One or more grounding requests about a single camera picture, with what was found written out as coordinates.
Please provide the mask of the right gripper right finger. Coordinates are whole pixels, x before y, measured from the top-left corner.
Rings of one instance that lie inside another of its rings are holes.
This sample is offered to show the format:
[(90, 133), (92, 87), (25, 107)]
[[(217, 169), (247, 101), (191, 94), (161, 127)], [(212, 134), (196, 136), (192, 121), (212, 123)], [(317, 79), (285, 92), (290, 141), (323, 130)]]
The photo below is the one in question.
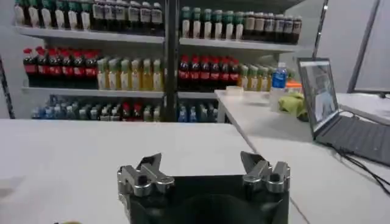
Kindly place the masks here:
[(291, 169), (286, 162), (278, 161), (274, 166), (261, 155), (242, 151), (241, 161), (247, 172), (243, 185), (250, 193), (268, 191), (273, 194), (288, 192)]

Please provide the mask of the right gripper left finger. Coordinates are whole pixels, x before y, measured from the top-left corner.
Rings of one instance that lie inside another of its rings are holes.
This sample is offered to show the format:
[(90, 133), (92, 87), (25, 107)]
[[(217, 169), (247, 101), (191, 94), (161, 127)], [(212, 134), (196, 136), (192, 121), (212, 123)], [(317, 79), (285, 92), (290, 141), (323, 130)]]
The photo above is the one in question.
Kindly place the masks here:
[(175, 186), (175, 179), (160, 171), (162, 154), (145, 156), (140, 163), (121, 166), (117, 171), (118, 194), (147, 197), (157, 191), (167, 194)]

